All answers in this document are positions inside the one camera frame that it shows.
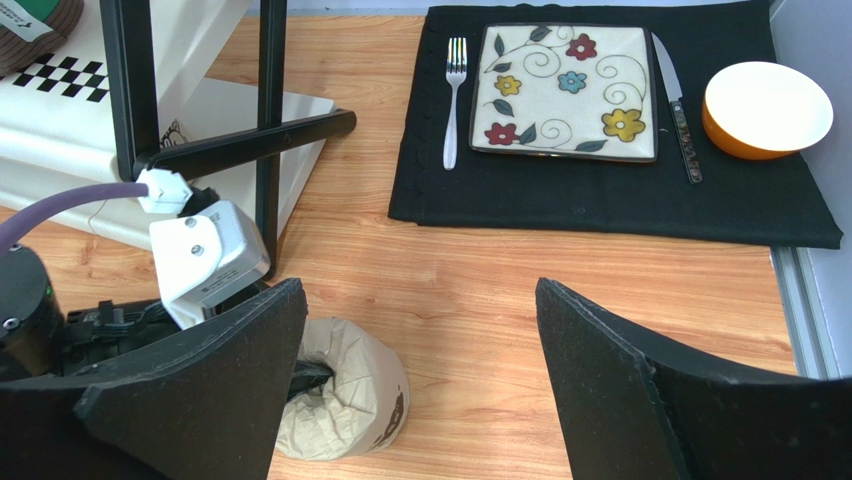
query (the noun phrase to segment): blue flower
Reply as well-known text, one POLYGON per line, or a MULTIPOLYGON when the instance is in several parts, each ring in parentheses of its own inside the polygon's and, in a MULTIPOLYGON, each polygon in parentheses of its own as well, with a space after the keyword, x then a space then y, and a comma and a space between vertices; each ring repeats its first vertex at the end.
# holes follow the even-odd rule
POLYGON ((577 93, 586 88, 585 80, 585 73, 568 72, 565 75, 559 76, 559 89, 568 90, 571 93, 577 93))

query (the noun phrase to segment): square plate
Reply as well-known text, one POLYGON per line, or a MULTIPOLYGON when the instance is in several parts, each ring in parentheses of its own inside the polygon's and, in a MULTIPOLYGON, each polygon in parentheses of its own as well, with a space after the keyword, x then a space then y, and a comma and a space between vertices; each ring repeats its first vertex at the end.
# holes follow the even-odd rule
POLYGON ((653 162, 650 33, 639 27, 492 24, 477 66, 470 146, 653 162))

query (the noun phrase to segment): label tag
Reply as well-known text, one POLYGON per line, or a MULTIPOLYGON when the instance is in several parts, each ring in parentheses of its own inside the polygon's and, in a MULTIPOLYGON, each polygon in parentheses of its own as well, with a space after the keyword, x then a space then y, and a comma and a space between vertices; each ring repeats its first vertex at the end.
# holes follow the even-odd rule
POLYGON ((36 20, 14 0, 0 0, 0 25, 30 43, 53 31, 52 28, 36 20))

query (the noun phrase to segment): cable connector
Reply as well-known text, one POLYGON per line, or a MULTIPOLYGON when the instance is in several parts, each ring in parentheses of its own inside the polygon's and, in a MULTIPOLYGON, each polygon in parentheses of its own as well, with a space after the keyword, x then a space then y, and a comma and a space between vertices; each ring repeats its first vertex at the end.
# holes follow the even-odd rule
POLYGON ((148 213, 180 213, 192 197, 192 189, 183 176, 168 170, 142 170, 136 183, 148 185, 148 196, 139 197, 142 209, 148 213))

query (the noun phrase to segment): brown fabric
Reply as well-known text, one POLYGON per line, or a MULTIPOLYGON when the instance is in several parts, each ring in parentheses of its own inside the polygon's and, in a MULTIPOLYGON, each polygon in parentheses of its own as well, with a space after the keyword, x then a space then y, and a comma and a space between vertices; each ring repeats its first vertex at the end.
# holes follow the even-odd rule
POLYGON ((80 21, 83 0, 60 0, 44 22, 53 29, 30 43, 8 28, 0 28, 0 76, 9 75, 30 65, 38 57, 53 52, 68 40, 80 21))

